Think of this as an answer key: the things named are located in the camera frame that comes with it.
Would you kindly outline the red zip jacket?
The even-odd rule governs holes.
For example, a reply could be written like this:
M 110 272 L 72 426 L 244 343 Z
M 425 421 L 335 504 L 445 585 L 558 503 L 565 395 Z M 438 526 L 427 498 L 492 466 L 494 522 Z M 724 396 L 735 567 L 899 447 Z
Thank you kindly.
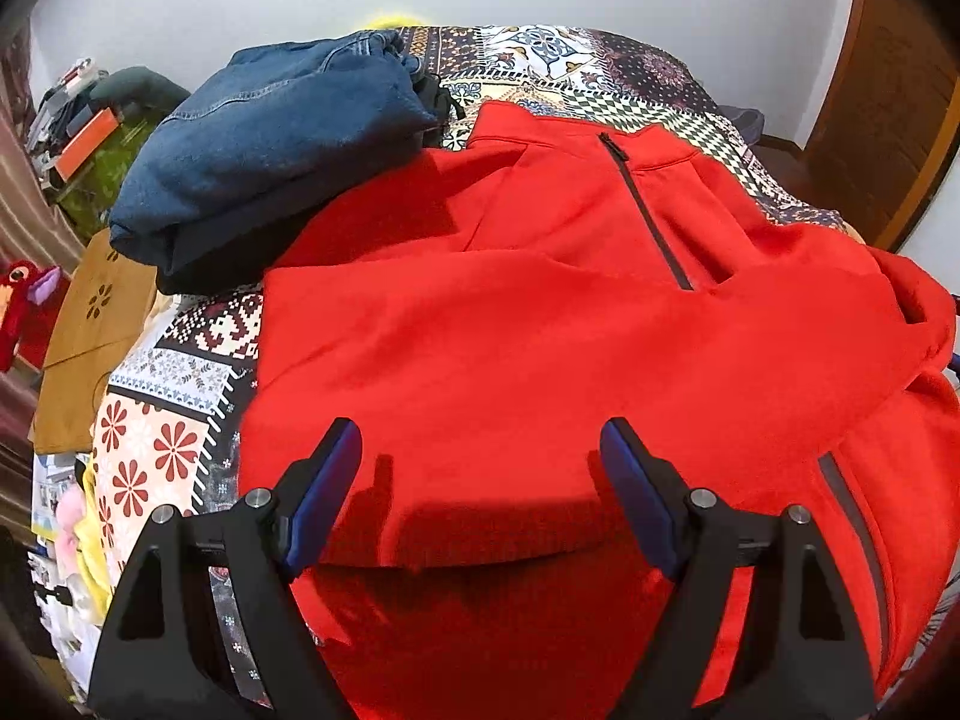
M 885 692 L 958 546 L 953 340 L 918 265 L 773 223 L 667 130 L 493 101 L 268 270 L 241 483 L 358 424 L 295 593 L 364 718 L 612 709 L 670 593 L 602 475 L 615 416 L 729 504 L 812 512 Z

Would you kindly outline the yellow fleece blanket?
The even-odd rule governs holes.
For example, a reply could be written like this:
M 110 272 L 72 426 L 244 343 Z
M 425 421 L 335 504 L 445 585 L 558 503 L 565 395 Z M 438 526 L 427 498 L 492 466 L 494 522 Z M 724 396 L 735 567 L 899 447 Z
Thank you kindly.
M 91 601 L 93 622 L 100 628 L 106 621 L 112 600 L 112 583 L 107 570 L 106 553 L 103 546 L 103 522 L 99 517 L 98 499 L 96 499 L 96 461 L 89 457 L 80 481 L 83 491 L 83 516 L 73 527 L 78 546 L 76 562 L 78 572 Z

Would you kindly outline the patchwork patterned bedspread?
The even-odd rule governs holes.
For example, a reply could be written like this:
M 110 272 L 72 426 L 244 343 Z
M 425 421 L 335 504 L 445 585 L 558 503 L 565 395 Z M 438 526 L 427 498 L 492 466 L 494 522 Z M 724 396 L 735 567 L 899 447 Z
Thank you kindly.
M 439 148 L 332 200 L 262 280 L 178 304 L 110 374 L 96 499 L 107 565 L 149 512 L 210 514 L 274 483 L 337 416 L 363 460 L 296 594 L 370 718 L 597 718 L 630 671 L 657 589 L 592 477 L 584 403 L 601 306 L 535 276 L 539 250 L 483 244 L 574 187 L 625 202 L 613 148 L 675 146 L 697 223 L 731 199 L 784 231 L 841 229 L 766 169 L 690 70 L 569 26 L 420 26 L 405 49 L 466 111 Z

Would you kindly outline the red plush toy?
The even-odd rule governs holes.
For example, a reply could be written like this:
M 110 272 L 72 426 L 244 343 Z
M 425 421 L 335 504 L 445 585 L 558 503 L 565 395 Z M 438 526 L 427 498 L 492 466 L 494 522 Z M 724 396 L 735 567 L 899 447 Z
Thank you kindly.
M 70 281 L 60 266 L 13 262 L 2 273 L 0 367 L 8 372 L 20 356 L 41 369 Z

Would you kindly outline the striped brown curtain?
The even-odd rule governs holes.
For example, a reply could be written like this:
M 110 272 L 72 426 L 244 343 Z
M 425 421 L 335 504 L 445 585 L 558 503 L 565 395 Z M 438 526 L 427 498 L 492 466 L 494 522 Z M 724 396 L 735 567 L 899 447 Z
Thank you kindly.
M 2 41 L 2 265 L 78 265 L 83 246 L 65 216 L 44 199 L 23 146 L 34 119 L 29 87 L 31 32 L 25 21 Z M 29 536 L 32 445 L 28 434 L 39 392 L 39 369 L 16 358 L 2 374 L 2 527 Z

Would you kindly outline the green patterned storage box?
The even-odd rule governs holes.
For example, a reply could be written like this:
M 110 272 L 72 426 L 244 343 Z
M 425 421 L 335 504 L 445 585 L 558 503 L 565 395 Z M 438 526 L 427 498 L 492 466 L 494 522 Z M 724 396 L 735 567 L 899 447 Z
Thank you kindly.
M 65 181 L 55 203 L 82 242 L 107 226 L 127 172 L 149 135 L 158 126 L 160 114 L 133 115 L 119 119 L 116 132 L 94 151 L 82 167 Z

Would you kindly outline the orange flat box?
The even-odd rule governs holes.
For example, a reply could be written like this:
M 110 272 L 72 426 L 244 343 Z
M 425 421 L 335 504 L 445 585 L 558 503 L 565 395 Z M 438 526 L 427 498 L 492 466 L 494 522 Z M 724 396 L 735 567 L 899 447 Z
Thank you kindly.
M 62 151 L 60 151 L 57 160 L 55 160 L 55 171 L 60 179 L 68 181 L 75 174 L 82 164 L 96 151 L 106 140 L 116 132 L 119 126 L 116 114 L 105 107 L 98 110 L 91 117 L 86 125 L 83 125 L 75 137 L 71 138 Z

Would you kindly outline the folded blue jeans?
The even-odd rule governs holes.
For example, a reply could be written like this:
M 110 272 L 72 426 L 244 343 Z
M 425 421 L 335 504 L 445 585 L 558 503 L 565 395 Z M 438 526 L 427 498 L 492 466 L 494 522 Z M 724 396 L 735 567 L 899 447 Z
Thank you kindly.
M 164 294 L 262 280 L 327 203 L 425 148 L 423 73 L 393 29 L 236 52 L 133 160 L 112 249 L 155 268 Z

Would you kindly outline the brown wooden wardrobe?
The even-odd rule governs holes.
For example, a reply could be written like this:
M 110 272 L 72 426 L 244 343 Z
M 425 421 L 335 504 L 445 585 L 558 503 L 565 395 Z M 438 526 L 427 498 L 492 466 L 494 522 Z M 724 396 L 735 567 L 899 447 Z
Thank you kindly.
M 853 0 L 804 161 L 820 198 L 880 249 L 903 244 L 958 146 L 958 59 L 919 0 Z

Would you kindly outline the grey backpack on floor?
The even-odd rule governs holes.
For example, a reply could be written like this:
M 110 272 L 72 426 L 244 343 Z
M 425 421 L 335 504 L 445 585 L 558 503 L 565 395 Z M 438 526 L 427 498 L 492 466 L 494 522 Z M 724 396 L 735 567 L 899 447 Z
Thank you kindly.
M 756 145 L 765 132 L 765 114 L 753 107 L 721 106 L 719 110 L 727 117 L 748 146 Z

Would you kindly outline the folded black garment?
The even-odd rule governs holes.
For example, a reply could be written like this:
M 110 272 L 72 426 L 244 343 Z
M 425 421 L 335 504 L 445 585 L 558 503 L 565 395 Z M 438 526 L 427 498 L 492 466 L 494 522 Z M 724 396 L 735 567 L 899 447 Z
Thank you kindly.
M 413 91 L 420 103 L 436 119 L 436 124 L 423 133 L 423 145 L 427 148 L 439 148 L 443 143 L 443 133 L 451 122 L 464 119 L 466 111 L 451 92 L 441 83 L 434 73 L 423 73 L 413 82 Z

